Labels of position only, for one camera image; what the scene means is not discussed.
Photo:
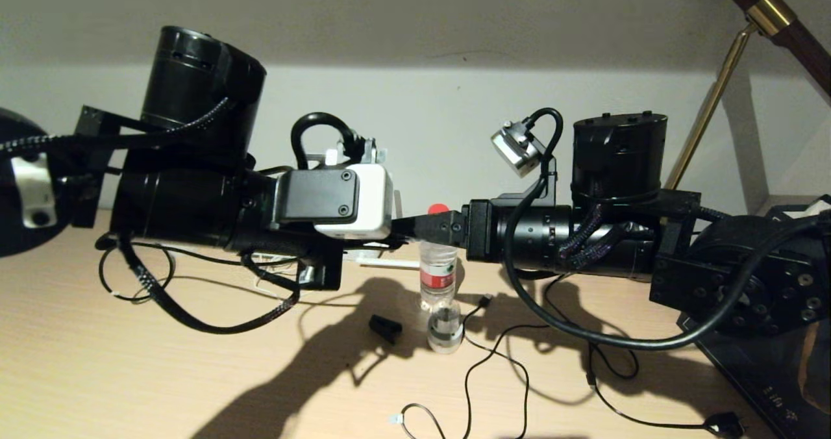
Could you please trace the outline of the white wifi router with antennas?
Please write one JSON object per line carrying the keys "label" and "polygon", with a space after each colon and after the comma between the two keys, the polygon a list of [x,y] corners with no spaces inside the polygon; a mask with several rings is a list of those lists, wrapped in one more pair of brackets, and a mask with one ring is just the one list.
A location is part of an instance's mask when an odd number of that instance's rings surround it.
{"label": "white wifi router with antennas", "polygon": [[[393,216],[400,209],[397,193],[393,190]],[[276,222],[275,199],[272,214],[264,217],[257,226],[253,224],[240,230],[234,239],[234,245],[238,252],[254,253],[255,255],[282,255],[296,258],[306,245],[317,240],[337,240],[330,238],[314,229],[312,223],[283,223]],[[387,238],[383,240],[337,240],[342,242],[342,260],[355,262],[356,264],[376,268],[406,268],[414,270],[416,262],[413,260],[385,259],[382,258],[383,249],[375,249],[372,244],[386,244],[388,249],[393,249],[395,244],[389,243]]]}

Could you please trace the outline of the clear water bottle red cap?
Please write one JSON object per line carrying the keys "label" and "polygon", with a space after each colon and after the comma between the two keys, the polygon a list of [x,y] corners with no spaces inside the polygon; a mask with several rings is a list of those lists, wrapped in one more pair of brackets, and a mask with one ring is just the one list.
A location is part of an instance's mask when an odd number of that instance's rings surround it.
{"label": "clear water bottle red cap", "polygon": [[432,312],[451,305],[456,290],[456,247],[423,241],[419,244],[419,307]]}

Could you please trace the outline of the small black plastic clip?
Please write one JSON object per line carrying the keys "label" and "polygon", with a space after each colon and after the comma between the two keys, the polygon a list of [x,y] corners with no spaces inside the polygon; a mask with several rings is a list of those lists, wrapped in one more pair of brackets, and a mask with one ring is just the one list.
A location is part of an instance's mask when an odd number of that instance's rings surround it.
{"label": "small black plastic clip", "polygon": [[403,334],[403,325],[401,323],[377,314],[371,315],[368,326],[371,332],[380,336],[381,339],[386,341],[387,344],[391,344],[391,346],[397,344],[398,339]]}

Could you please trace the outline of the small white clear-dome humidifier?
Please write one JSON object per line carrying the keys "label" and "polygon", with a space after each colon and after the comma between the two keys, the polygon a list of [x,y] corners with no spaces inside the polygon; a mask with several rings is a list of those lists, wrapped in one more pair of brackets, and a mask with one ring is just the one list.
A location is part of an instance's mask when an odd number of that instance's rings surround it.
{"label": "small white clear-dome humidifier", "polygon": [[428,315],[427,344],[437,353],[454,353],[460,347],[463,331],[460,305],[455,301],[440,303]]}

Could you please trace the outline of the dark blue gift bag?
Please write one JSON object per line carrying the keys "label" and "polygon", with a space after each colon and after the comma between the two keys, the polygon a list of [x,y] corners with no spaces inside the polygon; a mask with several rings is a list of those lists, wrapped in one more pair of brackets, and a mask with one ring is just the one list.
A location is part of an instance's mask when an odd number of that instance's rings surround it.
{"label": "dark blue gift bag", "polygon": [[743,291],[695,344],[778,439],[831,439],[831,195],[710,224],[657,259],[683,331]]}

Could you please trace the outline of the brass desk lamp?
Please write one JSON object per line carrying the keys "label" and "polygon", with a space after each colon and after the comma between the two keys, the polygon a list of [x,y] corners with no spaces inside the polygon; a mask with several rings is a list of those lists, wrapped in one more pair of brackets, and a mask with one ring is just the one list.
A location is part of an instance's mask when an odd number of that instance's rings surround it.
{"label": "brass desk lamp", "polygon": [[679,187],[752,34],[759,34],[789,51],[818,87],[819,93],[831,104],[831,53],[805,27],[792,7],[785,0],[731,1],[742,11],[746,26],[733,39],[715,82],[704,97],[701,112],[691,126],[688,139],[665,183],[665,188],[669,190]]}

